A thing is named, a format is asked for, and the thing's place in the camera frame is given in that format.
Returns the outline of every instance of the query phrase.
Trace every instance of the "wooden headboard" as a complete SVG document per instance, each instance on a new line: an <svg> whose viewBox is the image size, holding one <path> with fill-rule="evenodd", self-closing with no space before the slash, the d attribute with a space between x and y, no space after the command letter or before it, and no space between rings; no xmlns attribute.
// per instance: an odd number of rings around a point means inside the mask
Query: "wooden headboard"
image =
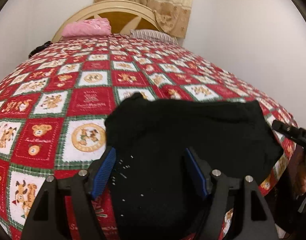
<svg viewBox="0 0 306 240"><path fill-rule="evenodd" d="M124 0L106 0L83 8L66 20L54 35L52 42L59 41L63 28L79 20L107 18L112 33L130 34L130 30L150 29L163 32L158 26L154 12L141 4Z"/></svg>

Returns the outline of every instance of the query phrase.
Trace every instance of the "metal screw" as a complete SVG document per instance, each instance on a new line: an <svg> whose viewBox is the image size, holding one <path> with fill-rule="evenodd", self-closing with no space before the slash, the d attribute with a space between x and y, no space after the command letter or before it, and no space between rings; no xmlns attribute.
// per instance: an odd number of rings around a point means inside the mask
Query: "metal screw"
<svg viewBox="0 0 306 240"><path fill-rule="evenodd" d="M54 180L54 176L50 175L47 177L47 182L52 182Z"/></svg>
<svg viewBox="0 0 306 240"><path fill-rule="evenodd" d="M254 179L253 179L252 176L247 175L247 176L245 177L245 180L246 180L247 182L252 182Z"/></svg>
<svg viewBox="0 0 306 240"><path fill-rule="evenodd" d="M79 174L81 177L84 177L84 176L87 175L87 170L80 170L80 171L78 172L78 174Z"/></svg>
<svg viewBox="0 0 306 240"><path fill-rule="evenodd" d="M218 177L220 176L222 173L220 170L212 170L212 174L215 176L215 177Z"/></svg>

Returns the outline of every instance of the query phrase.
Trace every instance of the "bedspread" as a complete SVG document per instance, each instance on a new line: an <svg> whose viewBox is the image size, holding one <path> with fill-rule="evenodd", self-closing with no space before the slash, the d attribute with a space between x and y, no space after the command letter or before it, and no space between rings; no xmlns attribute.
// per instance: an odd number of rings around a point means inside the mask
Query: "bedspread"
<svg viewBox="0 0 306 240"><path fill-rule="evenodd" d="M72 176L101 157L106 116L134 92L148 100L258 100L269 125L278 119L297 126L265 93L176 45L119 34L52 44L0 83L0 224L13 239L19 239L48 175ZM284 154L259 186L263 195L295 149L274 133ZM69 197L66 204L73 239L78 239ZM107 239L118 239L109 190L93 206Z"/></svg>

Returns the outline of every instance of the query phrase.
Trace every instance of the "white wall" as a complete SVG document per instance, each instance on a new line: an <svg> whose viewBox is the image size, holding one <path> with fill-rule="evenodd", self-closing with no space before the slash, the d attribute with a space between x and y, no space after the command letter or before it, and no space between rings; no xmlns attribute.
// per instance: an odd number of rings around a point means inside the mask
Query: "white wall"
<svg viewBox="0 0 306 240"><path fill-rule="evenodd" d="M93 0L9 0L0 12L0 81Z"/></svg>
<svg viewBox="0 0 306 240"><path fill-rule="evenodd" d="M0 80L93 0L9 0ZM194 0L183 46L279 101L306 127L306 23L291 0Z"/></svg>
<svg viewBox="0 0 306 240"><path fill-rule="evenodd" d="M291 0L194 0L183 46L266 92L306 127L306 23Z"/></svg>

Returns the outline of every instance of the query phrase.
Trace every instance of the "black cloth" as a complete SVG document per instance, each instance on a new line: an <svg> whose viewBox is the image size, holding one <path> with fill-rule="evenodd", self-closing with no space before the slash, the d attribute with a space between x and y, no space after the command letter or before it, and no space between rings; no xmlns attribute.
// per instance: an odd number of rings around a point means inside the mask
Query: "black cloth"
<svg viewBox="0 0 306 240"><path fill-rule="evenodd" d="M183 160L192 146L227 176L260 184L283 149L257 101L147 101L137 93L105 121L117 150L109 187L121 240L180 240L196 231L202 201Z"/></svg>
<svg viewBox="0 0 306 240"><path fill-rule="evenodd" d="M32 50L28 56L28 58L31 58L34 54L37 54L38 52L46 49L48 46L50 46L51 44L53 44L51 41L47 41L46 43L44 43L43 45L36 47L34 50Z"/></svg>

